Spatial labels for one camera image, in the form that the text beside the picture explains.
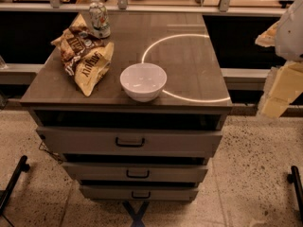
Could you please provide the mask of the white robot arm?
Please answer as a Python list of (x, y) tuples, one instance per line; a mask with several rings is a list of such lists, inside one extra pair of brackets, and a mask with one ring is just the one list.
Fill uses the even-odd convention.
[(258, 113), (279, 118), (303, 93), (303, 0), (294, 0), (281, 18), (258, 35), (255, 44), (273, 47), (286, 60), (272, 68), (264, 85)]

